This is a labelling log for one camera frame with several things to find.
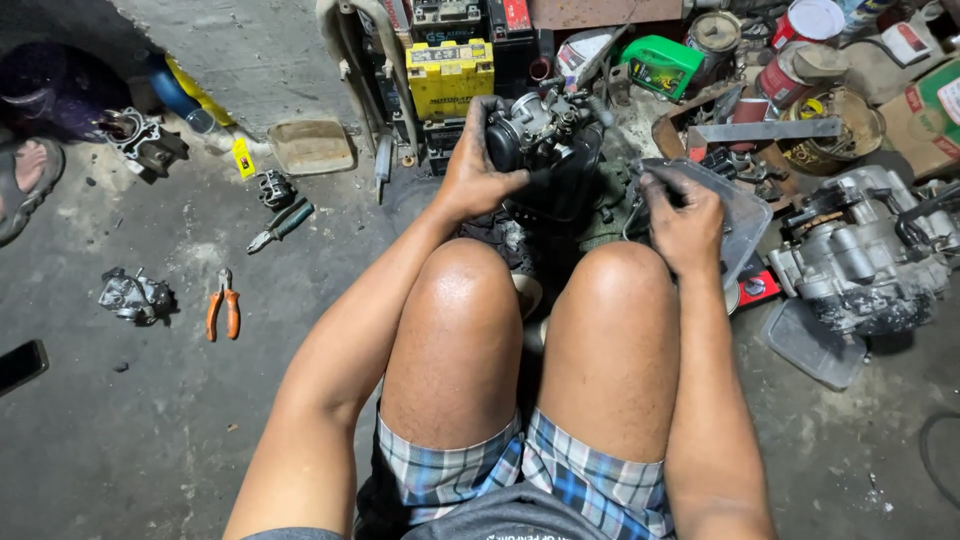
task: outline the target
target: yellow battery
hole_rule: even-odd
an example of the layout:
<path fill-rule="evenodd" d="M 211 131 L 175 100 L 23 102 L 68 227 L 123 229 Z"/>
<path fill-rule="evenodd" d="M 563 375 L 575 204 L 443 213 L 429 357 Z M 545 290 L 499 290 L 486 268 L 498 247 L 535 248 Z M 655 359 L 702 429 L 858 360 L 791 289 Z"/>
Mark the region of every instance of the yellow battery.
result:
<path fill-rule="evenodd" d="M 483 39 L 407 49 L 407 79 L 420 120 L 467 115 L 470 98 L 493 93 L 493 48 Z"/>

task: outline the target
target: pliers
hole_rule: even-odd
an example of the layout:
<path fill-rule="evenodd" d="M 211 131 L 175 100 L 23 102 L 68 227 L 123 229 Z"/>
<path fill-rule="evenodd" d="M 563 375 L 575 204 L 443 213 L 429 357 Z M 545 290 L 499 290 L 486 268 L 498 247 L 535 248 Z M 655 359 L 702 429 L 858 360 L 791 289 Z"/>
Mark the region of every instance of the pliers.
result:
<path fill-rule="evenodd" d="M 313 205 L 307 203 L 305 198 L 299 199 L 266 224 L 265 231 L 258 234 L 253 242 L 247 246 L 247 255 L 253 255 L 262 250 L 263 246 L 273 240 L 283 240 L 283 236 L 296 229 L 311 213 L 313 213 Z"/>
<path fill-rule="evenodd" d="M 206 309 L 206 338 L 210 341 L 217 340 L 217 311 L 220 310 L 220 304 L 227 298 L 227 337 L 236 339 L 240 333 L 240 307 L 237 306 L 237 298 L 240 294 L 230 288 L 229 268 L 224 268 L 218 274 L 220 278 L 220 287 L 217 292 L 210 295 L 210 306 Z"/>

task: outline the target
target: dirty hand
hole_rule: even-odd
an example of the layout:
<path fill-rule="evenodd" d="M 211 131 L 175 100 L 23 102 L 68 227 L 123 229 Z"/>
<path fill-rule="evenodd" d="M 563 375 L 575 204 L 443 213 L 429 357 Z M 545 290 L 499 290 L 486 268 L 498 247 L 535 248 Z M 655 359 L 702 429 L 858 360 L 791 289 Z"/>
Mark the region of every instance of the dirty hand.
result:
<path fill-rule="evenodd" d="M 506 108 L 506 102 L 497 96 L 476 96 L 470 100 L 464 132 L 431 205 L 459 223 L 494 211 L 508 195 L 530 182 L 530 172 L 526 170 L 497 172 L 487 154 L 487 116 Z"/>
<path fill-rule="evenodd" d="M 656 172 L 657 176 L 645 172 L 640 177 L 650 207 L 654 249 L 681 282 L 691 277 L 719 277 L 724 217 L 720 197 L 669 166 L 657 167 Z M 664 182 L 684 196 L 683 208 L 670 205 Z"/>

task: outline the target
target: gray t-shirt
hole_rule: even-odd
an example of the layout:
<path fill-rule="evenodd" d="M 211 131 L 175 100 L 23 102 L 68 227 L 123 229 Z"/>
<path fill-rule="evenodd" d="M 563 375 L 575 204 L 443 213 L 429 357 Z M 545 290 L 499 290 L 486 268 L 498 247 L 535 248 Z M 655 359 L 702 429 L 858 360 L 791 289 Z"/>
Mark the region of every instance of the gray t-shirt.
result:
<path fill-rule="evenodd" d="M 600 529 L 553 495 L 525 482 L 463 503 L 449 514 L 403 535 L 402 540 L 609 540 Z M 342 540 L 319 528 L 275 528 L 244 540 Z"/>

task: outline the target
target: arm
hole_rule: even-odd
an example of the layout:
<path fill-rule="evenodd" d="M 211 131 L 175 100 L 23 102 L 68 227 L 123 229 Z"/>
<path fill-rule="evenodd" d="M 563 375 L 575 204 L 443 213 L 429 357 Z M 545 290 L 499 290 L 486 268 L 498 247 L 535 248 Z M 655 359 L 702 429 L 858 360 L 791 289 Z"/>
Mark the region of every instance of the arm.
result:
<path fill-rule="evenodd" d="M 686 204 L 673 209 L 660 181 L 641 179 L 654 247 L 680 290 L 680 383 L 664 472 L 677 532 L 686 540 L 775 538 L 717 268 L 723 204 L 676 171 L 655 172 Z"/>
<path fill-rule="evenodd" d="M 493 171 L 487 114 L 503 100 L 470 103 L 464 134 L 434 201 L 317 321 L 276 395 L 224 540 L 284 527 L 345 537 L 353 518 L 353 432 L 383 376 L 400 313 L 423 263 L 463 221 L 489 213 L 528 179 Z"/>

